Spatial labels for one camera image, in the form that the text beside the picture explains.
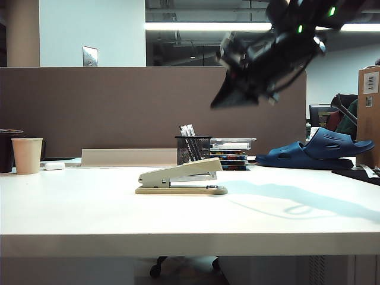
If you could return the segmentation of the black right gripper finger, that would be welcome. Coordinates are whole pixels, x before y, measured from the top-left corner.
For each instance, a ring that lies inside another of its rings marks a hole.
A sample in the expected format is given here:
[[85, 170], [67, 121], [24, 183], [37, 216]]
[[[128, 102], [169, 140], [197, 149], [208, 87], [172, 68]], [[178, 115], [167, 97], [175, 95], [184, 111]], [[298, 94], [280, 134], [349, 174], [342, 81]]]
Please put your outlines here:
[[216, 107], [238, 107], [248, 105], [258, 105], [258, 99], [231, 86], [223, 86], [216, 96]]
[[212, 109], [237, 107], [246, 104], [245, 95], [238, 89], [234, 79], [226, 72], [222, 86], [210, 104]]

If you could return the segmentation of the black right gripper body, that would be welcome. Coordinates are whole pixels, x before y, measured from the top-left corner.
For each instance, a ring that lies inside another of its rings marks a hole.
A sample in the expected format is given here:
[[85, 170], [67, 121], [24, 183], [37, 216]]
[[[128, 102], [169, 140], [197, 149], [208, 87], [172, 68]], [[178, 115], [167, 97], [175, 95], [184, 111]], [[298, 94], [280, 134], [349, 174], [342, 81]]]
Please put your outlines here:
[[236, 32], [222, 40], [218, 62], [226, 68], [241, 92], [251, 97], [278, 99], [276, 82], [291, 73], [296, 63], [297, 34], [285, 32], [260, 50], [242, 41]]

